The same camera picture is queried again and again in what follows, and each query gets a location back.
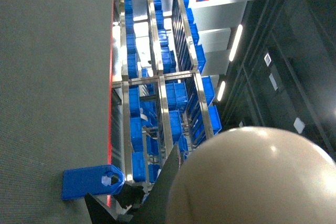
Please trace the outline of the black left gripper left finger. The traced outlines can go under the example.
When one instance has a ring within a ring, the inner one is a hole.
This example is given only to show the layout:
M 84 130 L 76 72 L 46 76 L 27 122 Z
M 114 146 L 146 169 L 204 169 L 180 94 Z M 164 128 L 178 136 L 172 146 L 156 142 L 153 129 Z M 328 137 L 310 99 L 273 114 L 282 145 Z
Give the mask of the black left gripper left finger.
M 118 223 L 118 221 L 112 216 L 110 208 L 94 195 L 87 193 L 84 199 L 93 224 Z

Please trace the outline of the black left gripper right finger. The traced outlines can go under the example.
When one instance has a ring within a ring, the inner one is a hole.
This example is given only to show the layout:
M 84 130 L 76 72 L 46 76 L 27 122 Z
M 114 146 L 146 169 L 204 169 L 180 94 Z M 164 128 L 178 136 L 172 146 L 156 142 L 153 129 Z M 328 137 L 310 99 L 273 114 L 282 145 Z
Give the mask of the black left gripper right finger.
M 165 223 L 170 188 L 179 169 L 180 150 L 175 144 L 152 190 L 131 223 Z

